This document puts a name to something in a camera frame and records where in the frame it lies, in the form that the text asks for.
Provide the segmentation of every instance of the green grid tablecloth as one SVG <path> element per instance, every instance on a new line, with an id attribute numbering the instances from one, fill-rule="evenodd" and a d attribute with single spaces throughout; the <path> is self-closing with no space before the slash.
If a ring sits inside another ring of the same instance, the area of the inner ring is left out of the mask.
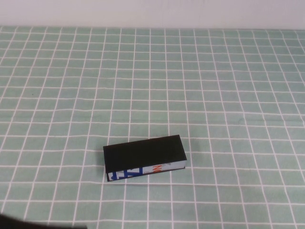
<path id="1" fill-rule="evenodd" d="M 0 209 L 89 229 L 304 229 L 305 31 L 1 27 Z M 180 134 L 107 183 L 102 146 Z"/>

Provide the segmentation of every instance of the black block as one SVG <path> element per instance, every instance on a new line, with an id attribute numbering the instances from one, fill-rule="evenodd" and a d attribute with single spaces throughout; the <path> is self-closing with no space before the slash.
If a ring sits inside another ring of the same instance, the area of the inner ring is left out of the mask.
<path id="1" fill-rule="evenodd" d="M 185 168 L 179 135 L 104 146 L 107 180 Z"/>

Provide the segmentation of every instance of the green square tile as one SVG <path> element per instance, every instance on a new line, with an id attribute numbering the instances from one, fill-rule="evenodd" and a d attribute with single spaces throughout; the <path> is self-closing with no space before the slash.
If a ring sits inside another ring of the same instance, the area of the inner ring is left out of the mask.
<path id="1" fill-rule="evenodd" d="M 149 109 L 149 104 L 148 103 L 149 103 L 148 101 L 133 101 L 132 102 L 132 109 L 133 110 L 148 110 Z M 118 109 L 127 110 L 127 109 L 130 108 L 130 103 L 129 102 L 126 102 L 126 104 L 124 104 L 124 105 L 125 106 L 123 106 L 123 105 L 120 106 L 120 104 L 119 104 Z"/>
<path id="2" fill-rule="evenodd" d="M 205 110 L 205 107 L 204 107 L 204 104 L 203 104 L 203 102 L 201 101 L 201 102 L 189 102 L 189 101 L 187 101 L 186 102 L 186 107 L 187 107 L 187 110 L 189 111 L 189 112 L 191 112 L 191 111 L 204 111 Z"/>
<path id="3" fill-rule="evenodd" d="M 188 137 L 188 128 L 186 125 L 170 125 L 170 135 L 180 135 L 180 137 Z"/>
<path id="4" fill-rule="evenodd" d="M 149 200 L 171 200 L 171 189 L 169 185 L 149 185 Z"/>
<path id="5" fill-rule="evenodd" d="M 194 189 L 192 186 L 174 185 L 173 201 L 194 201 Z"/>
<path id="6" fill-rule="evenodd" d="M 295 156 L 277 155 L 280 169 L 299 169 L 298 161 Z"/>
<path id="7" fill-rule="evenodd" d="M 0 109 L 1 110 L 15 109 L 17 106 L 17 103 L 18 103 L 18 99 L 3 98 L 2 101 L 0 102 Z"/>
<path id="8" fill-rule="evenodd" d="M 269 210 L 273 223 L 293 223 L 293 217 L 288 205 L 269 205 Z"/>
<path id="9" fill-rule="evenodd" d="M 89 123 L 71 123 L 70 135 L 87 135 L 89 131 Z"/>
<path id="10" fill-rule="evenodd" d="M 213 152 L 219 152 L 219 153 L 231 152 L 229 140 L 211 139 L 211 147 Z"/>
<path id="11" fill-rule="evenodd" d="M 124 228 L 126 229 L 143 229 L 146 228 L 147 223 L 143 222 L 125 222 Z"/>
<path id="12" fill-rule="evenodd" d="M 96 168 L 94 167 L 85 167 L 82 171 L 82 181 L 89 181 L 89 182 L 102 182 L 103 180 L 103 170 L 100 169 L 100 171 L 97 173 Z"/>
<path id="13" fill-rule="evenodd" d="M 81 178 L 81 167 L 63 167 L 59 181 L 79 181 Z"/>
<path id="14" fill-rule="evenodd" d="M 79 184 L 59 183 L 56 188 L 55 200 L 76 200 Z"/>
<path id="15" fill-rule="evenodd" d="M 29 124 L 12 123 L 8 135 L 26 135 L 29 129 Z"/>
<path id="16" fill-rule="evenodd" d="M 277 169 L 276 158 L 274 155 L 255 155 L 258 168 Z"/>
<path id="17" fill-rule="evenodd" d="M 50 210 L 51 203 L 30 202 L 26 217 L 29 220 L 48 220 Z"/>
<path id="18" fill-rule="evenodd" d="M 241 193 L 238 187 L 218 187 L 220 202 L 241 202 Z"/>
<path id="19" fill-rule="evenodd" d="M 245 203 L 264 202 L 264 194 L 260 187 L 241 187 Z"/>
<path id="20" fill-rule="evenodd" d="M 29 184 L 12 184 L 8 193 L 8 200 L 25 200 L 29 199 L 32 185 Z"/>
<path id="21" fill-rule="evenodd" d="M 263 185 L 283 185 L 279 171 L 260 170 Z"/>
<path id="22" fill-rule="evenodd" d="M 173 219 L 194 221 L 196 219 L 194 203 L 173 203 Z"/>
<path id="23" fill-rule="evenodd" d="M 100 200 L 101 199 L 101 184 L 81 183 L 79 199 L 80 200 Z"/>
<path id="24" fill-rule="evenodd" d="M 269 203 L 288 203 L 287 195 L 283 187 L 264 187 L 264 193 Z"/>
<path id="25" fill-rule="evenodd" d="M 33 200 L 52 200 L 54 196 L 54 184 L 35 184 L 31 199 Z"/>
<path id="26" fill-rule="evenodd" d="M 245 222 L 242 205 L 222 204 L 221 214 L 225 222 Z"/>
<path id="27" fill-rule="evenodd" d="M 103 199 L 117 200 L 124 199 L 124 185 L 104 185 Z"/>
<path id="28" fill-rule="evenodd" d="M 237 184 L 237 175 L 233 169 L 216 169 L 217 184 Z"/>
<path id="29" fill-rule="evenodd" d="M 24 150 L 43 149 L 46 137 L 27 137 L 25 140 Z"/>
<path id="30" fill-rule="evenodd" d="M 157 173 L 153 176 L 150 176 L 151 183 L 169 183 L 170 182 L 170 173 Z"/>
<path id="31" fill-rule="evenodd" d="M 23 218 L 27 202 L 6 202 L 3 213 L 17 218 Z"/>
<path id="32" fill-rule="evenodd" d="M 171 172 L 173 183 L 186 183 L 190 184 L 193 182 L 192 171 L 189 168 L 175 170 Z"/>
<path id="33" fill-rule="evenodd" d="M 87 137 L 68 138 L 67 149 L 84 149 L 86 147 Z"/>
<path id="34" fill-rule="evenodd" d="M 169 112 L 169 122 L 170 123 L 187 123 L 186 113 L 182 112 Z"/>
<path id="35" fill-rule="evenodd" d="M 75 203 L 55 202 L 53 204 L 51 220 L 73 220 Z"/>
<path id="36" fill-rule="evenodd" d="M 191 139 L 192 152 L 209 152 L 210 144 L 207 139 Z"/>
<path id="37" fill-rule="evenodd" d="M 172 224 L 170 222 L 149 222 L 149 228 L 151 229 L 170 229 Z"/>
<path id="38" fill-rule="evenodd" d="M 272 146 L 270 144 L 270 141 L 266 140 L 252 140 L 252 147 L 254 153 L 266 153 L 266 154 L 272 154 Z"/>
<path id="39" fill-rule="evenodd" d="M 220 221 L 218 204 L 197 204 L 197 214 L 200 221 Z"/>
<path id="40" fill-rule="evenodd" d="M 241 185 L 259 185 L 260 178 L 256 170 L 238 170 L 238 178 Z"/>
<path id="41" fill-rule="evenodd" d="M 228 130 L 231 138 L 248 137 L 247 128 L 245 126 L 229 126 Z"/>
<path id="42" fill-rule="evenodd" d="M 168 125 L 150 125 L 150 137 L 161 137 L 168 134 Z"/>
<path id="43" fill-rule="evenodd" d="M 189 124 L 206 124 L 206 117 L 204 113 L 188 112 L 188 116 Z"/>
<path id="44" fill-rule="evenodd" d="M 83 151 L 66 151 L 64 154 L 62 164 L 64 166 L 77 166 L 82 165 L 84 159 Z"/>
<path id="45" fill-rule="evenodd" d="M 217 188 L 214 186 L 195 186 L 196 201 L 218 202 Z"/>
<path id="46" fill-rule="evenodd" d="M 167 111 L 167 102 L 166 101 L 151 101 L 150 102 L 151 111 Z"/>
<path id="47" fill-rule="evenodd" d="M 14 176 L 13 181 L 25 182 L 33 181 L 36 175 L 36 168 L 18 167 Z"/>
<path id="48" fill-rule="evenodd" d="M 36 111 L 33 122 L 47 123 L 52 119 L 53 111 Z"/>
<path id="49" fill-rule="evenodd" d="M 20 152 L 4 151 L 0 153 L 0 165 L 13 166 L 17 164 Z"/>
<path id="50" fill-rule="evenodd" d="M 211 154 L 192 153 L 194 167 L 213 167 Z"/>
<path id="51" fill-rule="evenodd" d="M 213 154 L 213 162 L 215 168 L 234 168 L 233 155 Z"/>
<path id="52" fill-rule="evenodd" d="M 269 222 L 268 211 L 266 205 L 246 205 L 245 212 L 248 222 L 267 223 Z"/>
<path id="53" fill-rule="evenodd" d="M 68 131 L 69 131 L 69 124 L 53 123 L 53 124 L 51 124 L 49 135 L 50 136 L 66 136 L 68 134 Z"/>
<path id="54" fill-rule="evenodd" d="M 148 136 L 148 125 L 131 125 L 130 136 Z"/>
<path id="55" fill-rule="evenodd" d="M 149 220 L 171 220 L 172 208 L 170 203 L 150 203 Z"/>
<path id="56" fill-rule="evenodd" d="M 302 173 L 299 171 L 281 171 L 285 185 L 304 185 Z"/>
<path id="57" fill-rule="evenodd" d="M 23 151 L 19 160 L 21 166 L 37 166 L 41 158 L 41 152 Z"/>
<path id="58" fill-rule="evenodd" d="M 291 203 L 305 203 L 305 189 L 303 187 L 287 187 L 286 189 Z"/>
<path id="59" fill-rule="evenodd" d="M 209 126 L 210 137 L 212 138 L 227 138 L 228 132 L 225 126 Z"/>
<path id="60" fill-rule="evenodd" d="M 15 170 L 14 168 L 0 167 L 0 181 L 4 181 L 4 182 L 11 181 L 14 170 Z"/>
<path id="61" fill-rule="evenodd" d="M 40 110 L 54 110 L 56 106 L 56 99 L 40 99 L 37 109 Z"/>
<path id="62" fill-rule="evenodd" d="M 112 121 L 113 122 L 125 122 L 128 123 L 129 122 L 129 112 L 126 112 L 124 114 L 122 114 L 123 112 L 119 113 L 112 113 Z M 132 111 L 131 112 L 131 117 L 130 117 L 130 121 L 131 123 L 148 123 L 148 112 L 147 111 Z"/>
<path id="63" fill-rule="evenodd" d="M 147 203 L 126 202 L 125 203 L 125 220 L 146 220 Z"/>
<path id="64" fill-rule="evenodd" d="M 78 203 L 76 220 L 98 220 L 99 203 Z"/>
<path id="65" fill-rule="evenodd" d="M 213 169 L 193 169 L 196 184 L 215 184 Z"/>
<path id="66" fill-rule="evenodd" d="M 147 200 L 146 186 L 127 186 L 125 198 L 127 200 Z"/>
<path id="67" fill-rule="evenodd" d="M 251 153 L 251 144 L 249 140 L 231 140 L 234 153 Z"/>
<path id="68" fill-rule="evenodd" d="M 37 173 L 36 181 L 56 181 L 59 173 L 58 167 L 40 167 Z"/>
<path id="69" fill-rule="evenodd" d="M 293 215 L 295 217 L 295 222 L 296 223 L 304 223 L 304 210 L 305 207 L 302 205 L 296 205 L 296 206 L 292 206 L 292 210 L 293 210 Z"/>

